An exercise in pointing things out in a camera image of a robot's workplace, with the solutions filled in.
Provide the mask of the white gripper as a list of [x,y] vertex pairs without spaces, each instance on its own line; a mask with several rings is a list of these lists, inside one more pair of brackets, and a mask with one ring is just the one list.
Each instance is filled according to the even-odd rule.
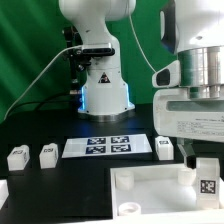
[[181,86],[181,64],[176,60],[152,77],[154,127],[159,135],[177,137],[187,168],[196,168],[193,141],[224,142],[224,83]]

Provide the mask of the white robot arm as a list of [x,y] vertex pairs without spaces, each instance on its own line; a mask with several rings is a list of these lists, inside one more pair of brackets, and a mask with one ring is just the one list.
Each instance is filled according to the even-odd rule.
[[[78,113],[115,120],[134,110],[121,76],[120,44],[106,23],[128,17],[136,0],[59,0],[81,36],[76,55],[87,61]],[[161,42],[177,59],[154,73],[154,127],[178,139],[224,142],[224,0],[169,0],[160,10]]]

